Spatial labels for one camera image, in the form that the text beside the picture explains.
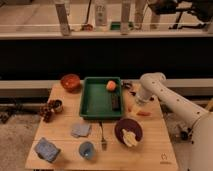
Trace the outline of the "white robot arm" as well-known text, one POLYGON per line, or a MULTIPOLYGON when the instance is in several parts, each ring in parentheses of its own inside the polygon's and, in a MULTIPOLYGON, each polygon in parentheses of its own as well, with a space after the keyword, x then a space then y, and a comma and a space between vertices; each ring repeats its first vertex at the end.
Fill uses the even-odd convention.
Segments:
POLYGON ((167 88, 165 81, 161 72, 143 74, 135 91, 136 103, 143 105, 153 95, 163 101, 191 130, 187 171, 213 171, 213 112, 167 88))

